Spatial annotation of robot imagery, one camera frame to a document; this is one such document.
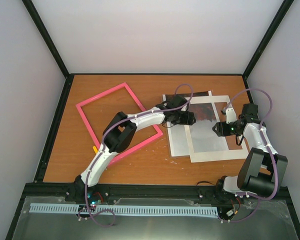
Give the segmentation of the white passe-partout mat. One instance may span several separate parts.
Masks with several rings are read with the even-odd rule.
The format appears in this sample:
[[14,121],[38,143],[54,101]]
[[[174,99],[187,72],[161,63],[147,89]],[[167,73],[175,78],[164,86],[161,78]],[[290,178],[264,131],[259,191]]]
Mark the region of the white passe-partout mat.
[[[218,110],[222,109],[222,107],[226,106],[229,102],[230,98],[227,95],[200,96],[195,97],[194,99],[192,98],[190,105],[212,103],[216,120],[217,122],[220,122],[223,121],[224,118],[221,117],[221,114],[218,112]],[[243,142],[240,146],[237,146],[235,136],[224,137],[228,146],[228,150],[194,152],[189,127],[189,125],[186,125],[184,128],[188,142],[190,161],[192,163],[245,159],[248,156],[249,148],[247,147],[246,143]]]

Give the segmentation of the dark red photo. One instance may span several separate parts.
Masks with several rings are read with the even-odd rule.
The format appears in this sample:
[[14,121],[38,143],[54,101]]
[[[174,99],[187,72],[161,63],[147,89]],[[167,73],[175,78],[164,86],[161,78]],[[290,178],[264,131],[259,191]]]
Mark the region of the dark red photo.
[[217,119],[211,103],[191,104],[189,111],[194,113],[196,119],[196,123],[189,127],[195,153],[219,152],[229,149],[226,139],[217,136],[213,131]]

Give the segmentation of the pink picture frame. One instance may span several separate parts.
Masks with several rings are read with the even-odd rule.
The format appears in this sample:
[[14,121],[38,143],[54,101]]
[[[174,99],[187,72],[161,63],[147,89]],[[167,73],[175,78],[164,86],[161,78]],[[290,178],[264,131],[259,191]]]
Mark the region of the pink picture frame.
[[[140,100],[138,99],[138,97],[136,96],[136,94],[132,91],[132,89],[128,86],[128,84],[126,82],[123,82],[119,85],[116,85],[108,90],[105,90],[95,96],[92,96],[82,102],[79,102],[75,105],[89,135],[92,138],[92,141],[94,143],[94,146],[99,150],[100,149],[100,141],[97,139],[97,136],[95,135],[84,111],[83,111],[83,106],[90,104],[100,98],[103,98],[115,91],[118,91],[120,89],[125,89],[128,94],[130,95],[130,97],[133,99],[133,101],[137,104],[137,106],[140,108],[140,110],[143,112],[145,111],[145,107],[143,106],[143,104],[140,102]],[[163,135],[163,132],[160,130],[160,128],[157,125],[154,125],[153,128],[156,131],[156,134],[148,137],[146,140],[142,141],[141,143],[138,143],[137,145],[130,147],[128,150],[125,150],[124,152],[118,154],[113,160],[111,160],[111,162],[109,163],[109,166],[117,163],[118,161],[120,161],[122,158],[127,157],[128,155],[140,150],[141,148],[145,147],[147,144],[150,144],[151,142],[155,141],[156,139],[160,138]]]

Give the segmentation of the yellow handled screwdriver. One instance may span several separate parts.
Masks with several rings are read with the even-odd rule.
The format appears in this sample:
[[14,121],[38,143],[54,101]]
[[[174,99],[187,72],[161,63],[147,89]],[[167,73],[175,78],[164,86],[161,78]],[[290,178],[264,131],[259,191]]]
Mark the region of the yellow handled screwdriver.
[[97,147],[96,147],[96,146],[93,146],[93,147],[92,147],[92,149],[93,149],[93,151],[94,151],[94,153],[95,153],[95,154],[97,154],[97,153],[98,153],[98,149],[97,149]]

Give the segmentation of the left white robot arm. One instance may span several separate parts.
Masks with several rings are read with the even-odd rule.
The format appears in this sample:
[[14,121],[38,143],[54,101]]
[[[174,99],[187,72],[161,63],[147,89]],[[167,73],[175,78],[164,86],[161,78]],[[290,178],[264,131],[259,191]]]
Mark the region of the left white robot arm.
[[136,132],[167,122],[183,126],[195,124],[195,114],[189,111],[190,101],[176,94],[172,100],[166,100],[143,112],[118,112],[104,130],[97,154],[88,167],[75,178],[74,184],[78,186],[76,195],[85,202],[93,198],[93,186],[97,185],[110,162],[129,147]]

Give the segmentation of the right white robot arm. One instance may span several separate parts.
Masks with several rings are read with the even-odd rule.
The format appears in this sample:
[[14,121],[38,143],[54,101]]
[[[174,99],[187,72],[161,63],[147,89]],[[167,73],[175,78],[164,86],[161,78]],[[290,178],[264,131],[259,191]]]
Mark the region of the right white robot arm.
[[212,130],[219,137],[235,136],[238,146],[247,141],[250,150],[238,175],[221,177],[216,189],[241,198],[272,199],[280,189],[288,159],[271,145],[266,126],[258,118],[258,106],[244,104],[239,117],[230,106],[221,113],[226,116],[225,121],[217,122]]

